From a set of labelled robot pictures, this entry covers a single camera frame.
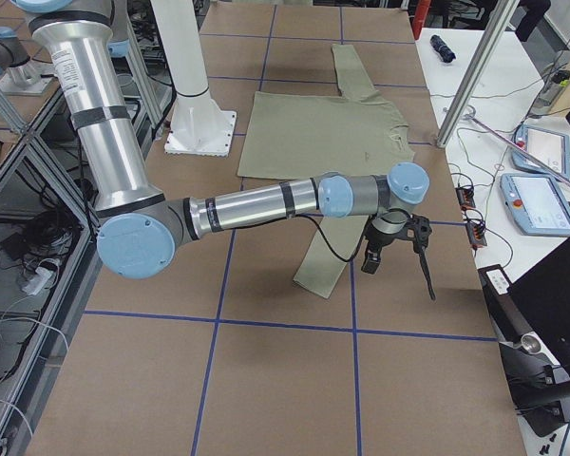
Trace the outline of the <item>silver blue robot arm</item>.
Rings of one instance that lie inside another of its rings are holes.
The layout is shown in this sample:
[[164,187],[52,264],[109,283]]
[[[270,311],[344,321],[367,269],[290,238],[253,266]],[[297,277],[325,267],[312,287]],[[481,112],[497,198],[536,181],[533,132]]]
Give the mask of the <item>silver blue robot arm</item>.
[[12,28],[0,26],[0,76],[8,68],[16,68],[27,64],[29,53],[24,48]]
[[146,174],[143,155],[108,51],[122,30],[117,1],[22,1],[33,39],[50,55],[70,119],[99,190],[97,250],[104,265],[133,279],[154,276],[176,250],[209,233],[291,218],[362,216],[356,245],[362,269],[374,273],[384,247],[397,239],[422,255],[431,227],[416,215],[428,174],[411,162],[382,176],[328,173],[208,199],[167,200]]

